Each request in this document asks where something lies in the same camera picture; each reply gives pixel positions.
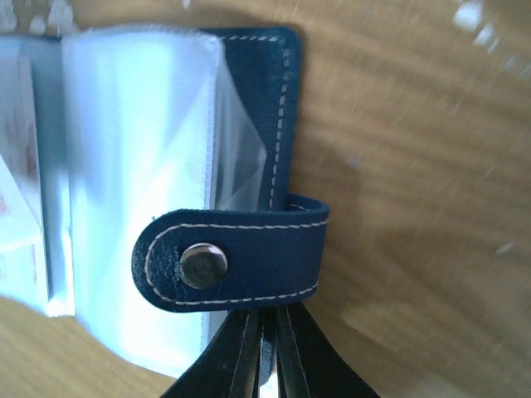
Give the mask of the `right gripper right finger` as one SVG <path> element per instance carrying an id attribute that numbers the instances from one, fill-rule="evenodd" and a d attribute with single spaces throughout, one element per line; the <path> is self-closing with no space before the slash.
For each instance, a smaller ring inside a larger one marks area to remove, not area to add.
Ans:
<path id="1" fill-rule="evenodd" d="M 281 397 L 378 396 L 335 351 L 302 303 L 277 307 L 275 323 Z"/>

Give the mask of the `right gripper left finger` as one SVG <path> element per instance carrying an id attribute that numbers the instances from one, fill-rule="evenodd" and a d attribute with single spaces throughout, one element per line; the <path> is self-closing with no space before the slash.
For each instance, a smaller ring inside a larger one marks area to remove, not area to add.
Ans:
<path id="1" fill-rule="evenodd" d="M 258 310 L 229 312 L 200 357 L 163 393 L 167 398 L 259 395 L 262 317 Z"/>

